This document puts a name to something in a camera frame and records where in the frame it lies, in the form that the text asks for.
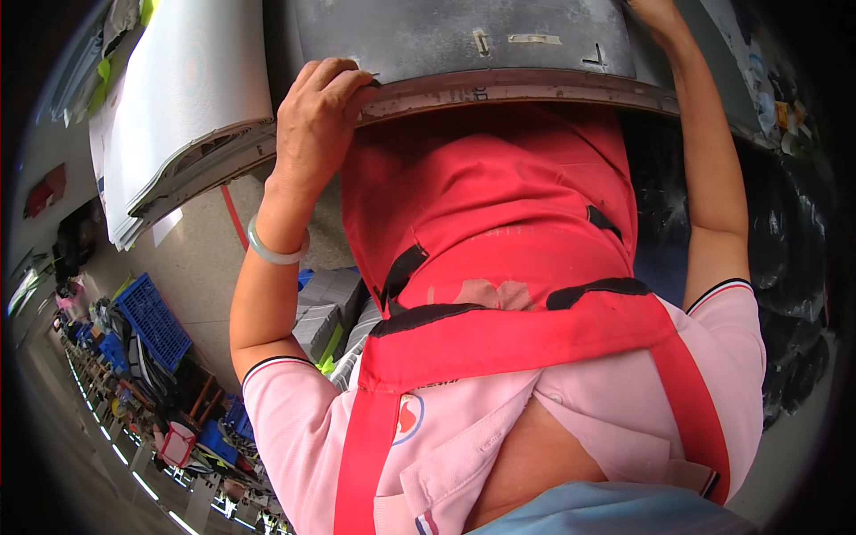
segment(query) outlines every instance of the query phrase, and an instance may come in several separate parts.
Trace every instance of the wall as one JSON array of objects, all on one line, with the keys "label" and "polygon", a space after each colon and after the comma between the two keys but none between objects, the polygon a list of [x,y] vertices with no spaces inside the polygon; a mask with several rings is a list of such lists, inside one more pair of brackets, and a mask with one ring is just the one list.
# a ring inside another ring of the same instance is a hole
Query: wall
[{"label": "wall", "polygon": [[[89,199],[98,196],[86,121],[65,128],[61,122],[42,118],[40,124],[33,126],[25,147],[18,170],[9,256],[5,259],[7,269],[14,268],[32,247],[36,247],[36,252],[50,253],[56,242],[59,223]],[[24,206],[30,189],[60,163],[65,163],[66,173],[62,199],[46,207],[36,217],[24,219]]]}]

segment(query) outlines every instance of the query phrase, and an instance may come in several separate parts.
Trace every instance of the white foam sheet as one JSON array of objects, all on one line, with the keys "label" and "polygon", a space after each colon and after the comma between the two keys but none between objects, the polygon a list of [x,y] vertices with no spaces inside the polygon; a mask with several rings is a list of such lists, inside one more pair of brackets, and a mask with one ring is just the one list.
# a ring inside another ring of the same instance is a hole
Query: white foam sheet
[{"label": "white foam sheet", "polygon": [[169,191],[181,156],[272,117],[261,0],[161,3],[128,60],[104,149],[110,240],[129,247],[141,220],[128,214],[156,185]]}]

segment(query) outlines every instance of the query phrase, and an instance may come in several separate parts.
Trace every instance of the logo patch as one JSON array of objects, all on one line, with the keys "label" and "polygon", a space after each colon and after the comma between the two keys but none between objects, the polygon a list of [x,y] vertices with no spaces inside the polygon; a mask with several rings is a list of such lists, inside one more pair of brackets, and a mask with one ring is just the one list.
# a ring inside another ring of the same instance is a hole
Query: logo patch
[{"label": "logo patch", "polygon": [[398,405],[398,422],[395,424],[395,438],[392,445],[406,442],[422,426],[425,417],[425,402],[414,394],[405,394]]}]

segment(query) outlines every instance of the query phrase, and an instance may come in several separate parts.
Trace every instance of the fluorescent light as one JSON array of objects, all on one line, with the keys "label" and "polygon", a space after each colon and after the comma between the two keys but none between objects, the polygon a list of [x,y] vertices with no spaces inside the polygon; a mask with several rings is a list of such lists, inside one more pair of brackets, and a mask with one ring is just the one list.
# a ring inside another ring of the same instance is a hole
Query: fluorescent light
[{"label": "fluorescent light", "polygon": [[127,466],[128,465],[128,459],[125,459],[125,455],[122,455],[122,452],[119,451],[118,446],[116,446],[115,444],[113,444],[113,451],[116,452],[116,455],[119,455],[119,459],[121,459],[122,462],[125,463],[125,466]]},{"label": "fluorescent light", "polygon": [[146,492],[149,493],[149,496],[152,497],[152,500],[157,501],[160,499],[160,498],[158,498],[158,495],[155,494],[155,491],[152,490],[151,488],[149,488],[149,485],[147,485],[146,482],[143,481],[143,478],[141,478],[137,472],[131,472],[131,474],[134,476],[134,479],[137,480],[137,483],[139,483],[141,487],[146,489]]},{"label": "fluorescent light", "polygon": [[186,531],[186,532],[190,533],[190,535],[199,535],[199,534],[196,532],[196,530],[194,530],[192,527],[188,526],[188,525],[187,525],[187,522],[185,522],[184,520],[182,520],[182,519],[181,519],[181,517],[180,517],[179,515],[175,514],[173,511],[170,511],[170,512],[169,512],[169,516],[171,516],[171,517],[172,517],[172,520],[175,520],[176,522],[178,522],[178,525],[179,525],[179,526],[181,526],[181,527],[183,527],[183,528],[184,528],[184,531]]}]

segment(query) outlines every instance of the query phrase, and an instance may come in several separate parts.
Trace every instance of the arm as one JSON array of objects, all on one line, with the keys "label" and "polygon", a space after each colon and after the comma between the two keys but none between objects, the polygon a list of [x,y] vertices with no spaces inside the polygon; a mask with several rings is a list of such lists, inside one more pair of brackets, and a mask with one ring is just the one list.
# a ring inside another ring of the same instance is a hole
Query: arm
[{"label": "arm", "polygon": [[[277,112],[276,166],[265,183],[256,232],[275,253],[298,251],[315,202],[345,158],[360,109],[376,93],[372,75],[352,60],[309,62]],[[291,336],[297,264],[274,265],[247,251],[229,317],[232,364],[239,380],[256,363],[305,358]]]},{"label": "arm", "polygon": [[749,280],[749,216],[743,175],[707,62],[673,1],[629,3],[669,57],[681,109],[692,227],[686,310],[724,280]]}]

